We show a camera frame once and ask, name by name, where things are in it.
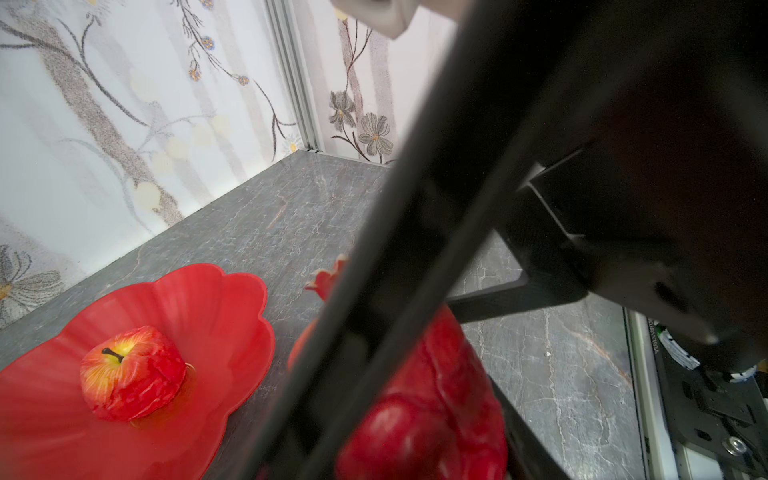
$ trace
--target apple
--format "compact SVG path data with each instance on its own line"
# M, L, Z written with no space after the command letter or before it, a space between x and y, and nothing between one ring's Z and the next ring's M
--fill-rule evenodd
M187 371L176 346L153 326L121 333L80 363L80 385L100 419L130 422L168 404Z

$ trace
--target floral wallpaper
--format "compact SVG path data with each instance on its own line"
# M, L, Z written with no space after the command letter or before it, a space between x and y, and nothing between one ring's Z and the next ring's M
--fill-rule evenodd
M453 21L420 8L396 40L328 0L292 0L322 149L387 164L419 111L455 34Z
M0 3L0 328L303 147L268 25L262 2Z

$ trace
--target marble surface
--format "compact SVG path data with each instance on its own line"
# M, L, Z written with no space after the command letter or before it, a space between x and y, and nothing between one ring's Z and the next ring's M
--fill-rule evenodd
M387 169L297 152L18 322L0 330L0 369L55 336L89 303L184 265L261 276L276 336L262 386L227 424L205 478L219 478L264 420L293 342L322 303L312 273L349 252ZM519 266L494 235L453 293L513 280ZM596 296L465 326L488 372L572 478L642 478L641 443L621 308Z

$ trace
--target screw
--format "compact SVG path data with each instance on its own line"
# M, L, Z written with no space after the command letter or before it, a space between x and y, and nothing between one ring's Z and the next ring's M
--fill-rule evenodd
M723 446L731 455L743 455L746 453L746 444L739 437L728 437L723 442Z

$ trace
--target flower-shaped bowl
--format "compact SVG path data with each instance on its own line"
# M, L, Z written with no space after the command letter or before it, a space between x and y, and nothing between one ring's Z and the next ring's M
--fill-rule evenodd
M199 478L227 417L259 386L275 336L262 317L266 286L215 265L180 268L109 293L55 338L0 372L0 478ZM80 387L94 346L152 325L190 364L171 403L131 423L98 419Z

